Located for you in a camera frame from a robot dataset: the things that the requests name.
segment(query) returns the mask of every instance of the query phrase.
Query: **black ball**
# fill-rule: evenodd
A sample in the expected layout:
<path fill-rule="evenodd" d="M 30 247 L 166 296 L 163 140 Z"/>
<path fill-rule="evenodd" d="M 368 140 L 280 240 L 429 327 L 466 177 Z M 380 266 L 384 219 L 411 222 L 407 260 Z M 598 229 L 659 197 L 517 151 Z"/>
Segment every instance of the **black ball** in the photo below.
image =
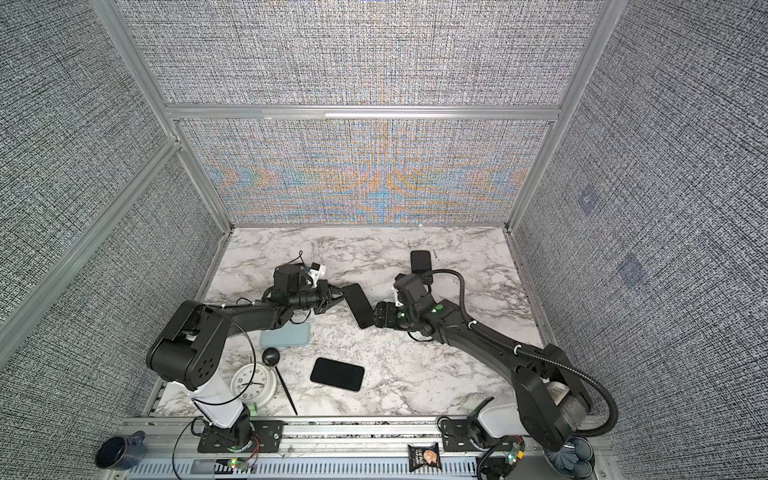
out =
<path fill-rule="evenodd" d="M 270 347 L 261 354 L 261 361 L 266 366 L 275 366 L 280 361 L 280 352 L 276 348 Z"/>

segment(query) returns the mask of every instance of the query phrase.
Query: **textured backdrop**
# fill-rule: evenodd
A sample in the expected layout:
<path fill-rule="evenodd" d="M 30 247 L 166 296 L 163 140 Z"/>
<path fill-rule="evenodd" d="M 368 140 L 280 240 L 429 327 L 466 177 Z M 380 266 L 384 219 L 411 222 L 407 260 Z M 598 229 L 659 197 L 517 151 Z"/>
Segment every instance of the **textured backdrop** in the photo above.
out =
<path fill-rule="evenodd" d="M 501 223 L 544 121 L 186 120 L 235 223 Z"/>
<path fill-rule="evenodd" d="M 141 414 L 157 379 L 148 346 L 197 294 L 219 238 L 170 159 L 0 370 L 0 478 L 97 478 L 98 446 Z M 30 468 L 22 447 L 39 442 Z"/>
<path fill-rule="evenodd" d="M 90 4 L 0 4 L 0 323 L 165 135 Z"/>
<path fill-rule="evenodd" d="M 627 478 L 768 472 L 766 45 L 764 4 L 630 2 L 517 232 Z"/>
<path fill-rule="evenodd" d="M 559 104 L 601 0 L 118 0 L 168 100 Z"/>

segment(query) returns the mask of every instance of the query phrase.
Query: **mug handle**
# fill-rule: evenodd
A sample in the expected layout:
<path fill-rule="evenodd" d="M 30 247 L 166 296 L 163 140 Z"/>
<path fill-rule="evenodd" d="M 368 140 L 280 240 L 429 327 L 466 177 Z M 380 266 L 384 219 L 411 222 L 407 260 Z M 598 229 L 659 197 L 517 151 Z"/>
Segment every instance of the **mug handle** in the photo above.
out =
<path fill-rule="evenodd" d="M 144 430 L 139 430 L 138 432 L 135 432 L 133 435 L 131 435 L 131 437 L 128 439 L 128 442 L 131 445 L 140 445 L 146 437 L 147 434 L 144 433 Z"/>

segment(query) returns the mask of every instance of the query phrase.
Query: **blue mug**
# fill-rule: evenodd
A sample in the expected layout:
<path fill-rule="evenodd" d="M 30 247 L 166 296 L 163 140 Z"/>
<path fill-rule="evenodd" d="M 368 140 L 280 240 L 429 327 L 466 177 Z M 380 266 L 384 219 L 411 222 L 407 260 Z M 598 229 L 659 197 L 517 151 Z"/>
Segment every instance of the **blue mug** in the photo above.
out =
<path fill-rule="evenodd" d="M 147 454 L 145 436 L 147 434 L 139 430 L 130 437 L 119 435 L 102 443 L 96 452 L 96 466 L 110 470 L 128 470 L 136 466 Z"/>

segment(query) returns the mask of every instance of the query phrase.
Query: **white clock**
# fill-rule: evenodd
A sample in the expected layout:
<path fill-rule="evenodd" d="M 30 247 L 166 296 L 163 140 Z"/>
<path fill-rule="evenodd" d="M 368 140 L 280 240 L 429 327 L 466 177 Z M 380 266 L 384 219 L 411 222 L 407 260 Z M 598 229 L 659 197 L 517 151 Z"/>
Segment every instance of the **white clock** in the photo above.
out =
<path fill-rule="evenodd" d="M 245 393 L 239 400 L 242 400 L 243 403 L 255 403 L 256 408 L 260 409 L 275 396 L 275 391 L 277 391 L 277 377 L 275 376 L 275 372 L 264 364 L 256 363 L 255 365 L 255 372 L 253 363 L 237 370 L 235 376 L 232 377 L 230 388 L 235 395 L 245 389 Z M 250 374 L 252 372 L 253 380 L 251 380 L 249 385 L 248 381 L 250 380 Z"/>

